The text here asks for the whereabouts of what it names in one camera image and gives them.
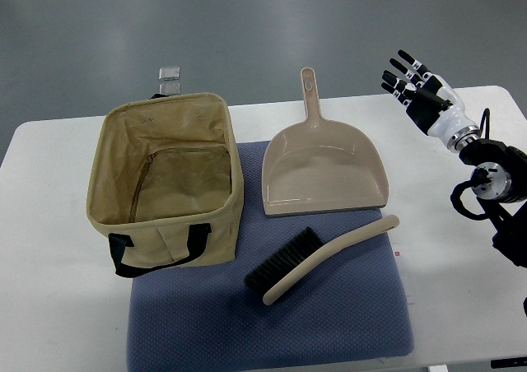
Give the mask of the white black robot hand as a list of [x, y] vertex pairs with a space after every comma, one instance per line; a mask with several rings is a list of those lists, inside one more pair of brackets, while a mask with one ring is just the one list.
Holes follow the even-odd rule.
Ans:
[[400, 74], [385, 70], [381, 87], [404, 107], [413, 123], [454, 153], [479, 139], [480, 127], [466, 116], [464, 102], [445, 79], [402, 49], [398, 56], [389, 63]]

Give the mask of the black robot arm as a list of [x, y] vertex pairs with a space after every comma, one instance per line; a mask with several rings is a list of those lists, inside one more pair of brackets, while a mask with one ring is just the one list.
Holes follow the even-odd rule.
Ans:
[[[496, 233], [492, 246], [517, 267], [526, 267], [526, 154], [513, 146], [487, 138], [469, 143], [459, 153], [474, 167], [470, 179], [457, 184], [450, 201], [462, 216], [489, 220]], [[462, 194], [471, 189], [481, 213], [468, 210]]]

